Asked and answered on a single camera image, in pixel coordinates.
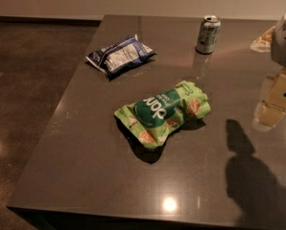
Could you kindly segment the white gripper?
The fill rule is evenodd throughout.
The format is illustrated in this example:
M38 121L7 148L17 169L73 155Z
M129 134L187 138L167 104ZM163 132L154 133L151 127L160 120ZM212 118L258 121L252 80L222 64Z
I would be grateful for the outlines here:
M286 67L286 12L277 21L271 44L272 60ZM286 68L268 75L262 84L260 102L255 108L258 127L275 127L286 115Z

